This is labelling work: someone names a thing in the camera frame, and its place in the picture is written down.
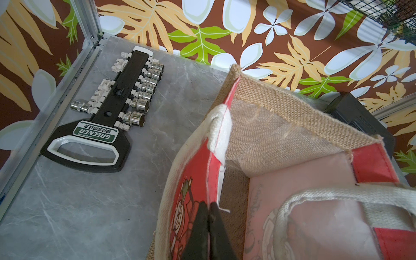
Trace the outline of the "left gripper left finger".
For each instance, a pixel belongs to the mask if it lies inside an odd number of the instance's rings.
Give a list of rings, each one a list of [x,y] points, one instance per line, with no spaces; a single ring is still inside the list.
[[[209,259],[209,209],[201,202],[193,222],[191,235],[184,248],[181,260]]]

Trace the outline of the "red burlap canvas bag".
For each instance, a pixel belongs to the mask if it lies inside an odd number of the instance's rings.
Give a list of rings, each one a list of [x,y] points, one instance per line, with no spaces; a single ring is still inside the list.
[[[413,260],[416,191],[368,135],[233,65],[179,150],[150,260],[181,260],[217,203],[238,260]]]

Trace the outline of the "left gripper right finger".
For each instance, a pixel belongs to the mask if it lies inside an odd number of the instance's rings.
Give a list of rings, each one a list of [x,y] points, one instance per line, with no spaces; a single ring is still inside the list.
[[[237,260],[217,203],[209,207],[209,260]]]

